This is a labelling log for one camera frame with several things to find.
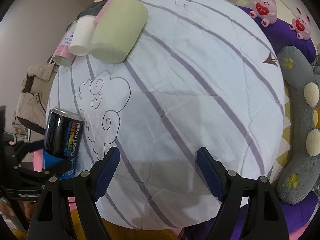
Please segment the blue black cooltowel can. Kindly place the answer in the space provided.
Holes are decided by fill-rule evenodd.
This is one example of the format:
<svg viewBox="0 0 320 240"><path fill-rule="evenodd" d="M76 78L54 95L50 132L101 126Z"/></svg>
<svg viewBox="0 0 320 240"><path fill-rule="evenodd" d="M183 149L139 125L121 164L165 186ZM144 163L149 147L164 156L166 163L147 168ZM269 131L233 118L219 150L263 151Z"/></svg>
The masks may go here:
<svg viewBox="0 0 320 240"><path fill-rule="evenodd" d="M68 159L72 163L74 177L82 128L80 115L60 108L50 110L44 137L43 169Z"/></svg>

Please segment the white paper cup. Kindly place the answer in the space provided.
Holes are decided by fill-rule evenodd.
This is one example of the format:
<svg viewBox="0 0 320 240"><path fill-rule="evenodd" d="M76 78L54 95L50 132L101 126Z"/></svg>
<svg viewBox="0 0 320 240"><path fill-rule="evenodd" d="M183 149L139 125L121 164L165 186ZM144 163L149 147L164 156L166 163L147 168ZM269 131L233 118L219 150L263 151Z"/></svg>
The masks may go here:
<svg viewBox="0 0 320 240"><path fill-rule="evenodd" d="M95 16L86 15L78 19L69 47L71 54L75 56L89 54L95 26Z"/></svg>

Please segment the light green felt cup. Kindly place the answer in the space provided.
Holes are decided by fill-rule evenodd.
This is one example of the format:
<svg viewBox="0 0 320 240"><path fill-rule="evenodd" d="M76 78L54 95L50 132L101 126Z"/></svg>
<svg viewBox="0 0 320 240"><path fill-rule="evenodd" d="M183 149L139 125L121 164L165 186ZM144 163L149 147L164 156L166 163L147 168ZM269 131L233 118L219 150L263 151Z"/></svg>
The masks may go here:
<svg viewBox="0 0 320 240"><path fill-rule="evenodd" d="M148 20L148 10L138 0L114 0L93 33L90 54L96 59L122 63L136 44Z"/></svg>

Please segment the grey plush toy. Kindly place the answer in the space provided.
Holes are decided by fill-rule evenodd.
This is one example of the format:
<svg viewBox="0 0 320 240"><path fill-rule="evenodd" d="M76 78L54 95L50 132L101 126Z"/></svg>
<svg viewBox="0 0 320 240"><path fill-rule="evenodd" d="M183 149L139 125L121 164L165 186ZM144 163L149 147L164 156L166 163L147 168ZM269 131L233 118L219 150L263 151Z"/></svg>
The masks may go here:
<svg viewBox="0 0 320 240"><path fill-rule="evenodd" d="M278 181L278 196L301 202L319 178L319 66L312 66L296 47L278 53L293 107L292 159Z"/></svg>

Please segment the beige jacket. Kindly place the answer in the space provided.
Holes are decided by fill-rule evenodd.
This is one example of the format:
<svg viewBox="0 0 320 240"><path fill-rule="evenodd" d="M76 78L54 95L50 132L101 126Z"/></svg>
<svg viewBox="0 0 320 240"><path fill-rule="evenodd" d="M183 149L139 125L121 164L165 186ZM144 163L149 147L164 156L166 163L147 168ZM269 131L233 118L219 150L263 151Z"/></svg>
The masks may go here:
<svg viewBox="0 0 320 240"><path fill-rule="evenodd" d="M31 66L22 83L16 117L24 127L41 135L45 134L49 95L58 70L54 63Z"/></svg>

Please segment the pink green labelled bottle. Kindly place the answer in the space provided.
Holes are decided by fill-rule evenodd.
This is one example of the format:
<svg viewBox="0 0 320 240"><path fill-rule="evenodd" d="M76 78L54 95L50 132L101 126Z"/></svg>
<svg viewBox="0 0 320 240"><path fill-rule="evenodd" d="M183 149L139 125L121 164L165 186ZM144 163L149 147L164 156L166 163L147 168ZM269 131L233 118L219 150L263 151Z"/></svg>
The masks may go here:
<svg viewBox="0 0 320 240"><path fill-rule="evenodd" d="M53 54L53 61L59 66L70 67L75 56L69 51L71 41L73 39L76 22L73 22L65 32L62 40L60 41L57 49Z"/></svg>

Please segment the dark grey cloth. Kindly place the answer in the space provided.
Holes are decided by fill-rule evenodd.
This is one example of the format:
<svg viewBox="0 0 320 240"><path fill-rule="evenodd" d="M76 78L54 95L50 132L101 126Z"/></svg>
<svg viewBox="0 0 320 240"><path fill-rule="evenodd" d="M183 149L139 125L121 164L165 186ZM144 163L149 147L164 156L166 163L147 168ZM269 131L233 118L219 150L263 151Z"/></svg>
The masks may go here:
<svg viewBox="0 0 320 240"><path fill-rule="evenodd" d="M93 2L91 5L89 5L85 10L81 11L77 16L76 20L83 16L97 16L103 6L107 3L108 0L102 0L100 2Z"/></svg>

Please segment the purple cushion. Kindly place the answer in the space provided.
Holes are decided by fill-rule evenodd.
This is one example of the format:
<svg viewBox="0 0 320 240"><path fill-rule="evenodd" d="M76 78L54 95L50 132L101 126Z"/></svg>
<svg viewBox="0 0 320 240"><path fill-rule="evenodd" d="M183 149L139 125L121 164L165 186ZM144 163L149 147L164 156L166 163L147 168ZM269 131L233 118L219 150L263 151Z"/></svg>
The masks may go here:
<svg viewBox="0 0 320 240"><path fill-rule="evenodd" d="M251 11L251 9L245 7L239 8L244 11L246 15L249 15L249 12ZM288 23L285 23L282 20L277 20L274 24L270 24L265 28L261 25L260 18L257 17L255 19L251 19L258 25L266 36L275 53L280 52L280 50L285 46L293 46L302 52L309 63L316 59L316 50L311 40L299 40L296 37L296 32L289 29Z"/></svg>

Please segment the small pink bunny plush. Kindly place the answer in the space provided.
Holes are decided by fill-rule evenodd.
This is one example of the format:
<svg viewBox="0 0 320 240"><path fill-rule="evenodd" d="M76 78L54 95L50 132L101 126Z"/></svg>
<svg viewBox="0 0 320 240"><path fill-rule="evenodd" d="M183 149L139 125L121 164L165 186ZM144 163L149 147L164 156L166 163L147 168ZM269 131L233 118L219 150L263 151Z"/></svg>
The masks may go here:
<svg viewBox="0 0 320 240"><path fill-rule="evenodd" d="M308 14L302 14L299 7L296 7L298 15L292 19L289 28L296 32L299 40L308 40L311 36L311 22Z"/></svg>

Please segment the large pink bunny plush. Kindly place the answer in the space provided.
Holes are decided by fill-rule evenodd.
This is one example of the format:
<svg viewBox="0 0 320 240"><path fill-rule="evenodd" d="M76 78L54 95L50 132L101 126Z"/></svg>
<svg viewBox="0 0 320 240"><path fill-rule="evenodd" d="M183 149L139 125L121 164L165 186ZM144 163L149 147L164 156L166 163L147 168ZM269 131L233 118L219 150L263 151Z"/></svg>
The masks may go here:
<svg viewBox="0 0 320 240"><path fill-rule="evenodd" d="M260 18L261 25L265 28L274 24L278 16L276 0L255 0L249 15L253 19Z"/></svg>

